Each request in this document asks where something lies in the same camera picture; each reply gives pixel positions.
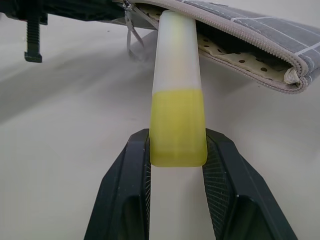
gray striped fabric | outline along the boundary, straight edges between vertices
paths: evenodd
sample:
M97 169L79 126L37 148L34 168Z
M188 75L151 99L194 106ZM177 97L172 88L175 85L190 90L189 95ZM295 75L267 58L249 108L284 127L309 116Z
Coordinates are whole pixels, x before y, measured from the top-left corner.
M320 75L320 29L280 18L197 0L177 0L247 27L303 59L311 83Z

clamp jaw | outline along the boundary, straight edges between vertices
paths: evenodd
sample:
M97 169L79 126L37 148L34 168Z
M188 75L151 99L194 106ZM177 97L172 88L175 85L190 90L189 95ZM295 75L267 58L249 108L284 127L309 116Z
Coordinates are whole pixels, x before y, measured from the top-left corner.
M84 240L148 240L149 130L133 134L102 179ZM202 167L216 240L297 240L261 175L225 135L206 130Z

beige fabric lining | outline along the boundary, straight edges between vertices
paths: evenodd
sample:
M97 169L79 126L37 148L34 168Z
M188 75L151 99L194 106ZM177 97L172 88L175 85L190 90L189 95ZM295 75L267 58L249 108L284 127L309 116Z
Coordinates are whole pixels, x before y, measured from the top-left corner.
M150 6L140 6L139 9L149 18L159 21L162 11ZM262 78L270 79L272 81L283 83L285 74L291 72L292 68L282 64L268 65L264 59L256 58L249 52L235 52L227 53L224 49L215 44L211 39L198 33L198 47L202 51L208 53L214 58L226 61L234 66L247 70Z

textured grip pad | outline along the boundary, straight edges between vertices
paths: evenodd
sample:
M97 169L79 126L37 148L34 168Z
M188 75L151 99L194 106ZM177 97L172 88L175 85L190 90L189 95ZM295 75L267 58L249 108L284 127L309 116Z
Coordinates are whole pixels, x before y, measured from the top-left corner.
M207 149L207 161L202 167L204 188L214 235L217 240L220 240L223 238L235 195L218 149L209 137L207 137Z

translucent tube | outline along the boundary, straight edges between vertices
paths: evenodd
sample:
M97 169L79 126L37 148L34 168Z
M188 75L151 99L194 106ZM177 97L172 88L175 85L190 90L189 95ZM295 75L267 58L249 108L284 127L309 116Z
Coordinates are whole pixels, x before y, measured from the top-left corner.
M160 17L150 120L150 160L158 167L198 167L207 159L195 20Z

